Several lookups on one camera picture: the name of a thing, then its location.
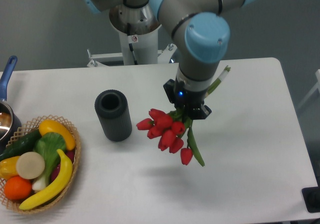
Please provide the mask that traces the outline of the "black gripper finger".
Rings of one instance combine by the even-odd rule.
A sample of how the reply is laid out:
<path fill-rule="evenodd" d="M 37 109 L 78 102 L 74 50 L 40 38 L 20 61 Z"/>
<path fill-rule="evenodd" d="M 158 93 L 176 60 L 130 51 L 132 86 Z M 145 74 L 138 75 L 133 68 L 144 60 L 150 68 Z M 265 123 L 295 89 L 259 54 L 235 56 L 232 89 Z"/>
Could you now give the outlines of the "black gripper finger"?
<path fill-rule="evenodd" d="M 170 103 L 175 103 L 175 92 L 174 92 L 174 86 L 175 85 L 175 81 L 173 79 L 169 79 L 164 85 L 164 91 L 167 95 L 167 98 L 169 100 Z"/>
<path fill-rule="evenodd" d="M 207 105 L 200 104 L 197 107 L 192 107 L 191 109 L 189 109 L 188 116 L 191 120 L 204 120 L 211 113 L 212 110 Z"/>

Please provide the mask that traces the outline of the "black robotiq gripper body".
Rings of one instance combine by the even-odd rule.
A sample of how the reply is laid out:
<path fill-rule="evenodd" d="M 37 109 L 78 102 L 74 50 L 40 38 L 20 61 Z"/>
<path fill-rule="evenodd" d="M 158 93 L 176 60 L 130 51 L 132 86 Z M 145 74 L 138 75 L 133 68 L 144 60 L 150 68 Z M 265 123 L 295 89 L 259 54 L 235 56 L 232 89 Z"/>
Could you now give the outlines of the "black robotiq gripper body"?
<path fill-rule="evenodd" d="M 174 86 L 174 106 L 177 109 L 185 107 L 187 110 L 203 109 L 211 111 L 204 104 L 205 94 L 209 88 L 212 78 L 202 81 L 192 80 L 186 76 L 176 76 Z"/>

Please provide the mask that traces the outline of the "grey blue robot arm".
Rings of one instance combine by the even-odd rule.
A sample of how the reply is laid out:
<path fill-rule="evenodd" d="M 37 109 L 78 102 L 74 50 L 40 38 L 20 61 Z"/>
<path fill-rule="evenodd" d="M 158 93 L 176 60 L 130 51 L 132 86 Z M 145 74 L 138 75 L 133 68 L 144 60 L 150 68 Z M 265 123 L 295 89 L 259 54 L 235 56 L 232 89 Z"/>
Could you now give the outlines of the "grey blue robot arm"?
<path fill-rule="evenodd" d="M 84 0 L 94 13 L 109 12 L 119 33 L 125 65 L 158 59 L 158 29 L 164 28 L 182 58 L 174 80 L 164 84 L 167 97 L 192 119 L 205 119 L 209 85 L 230 39 L 223 12 L 255 0 Z"/>

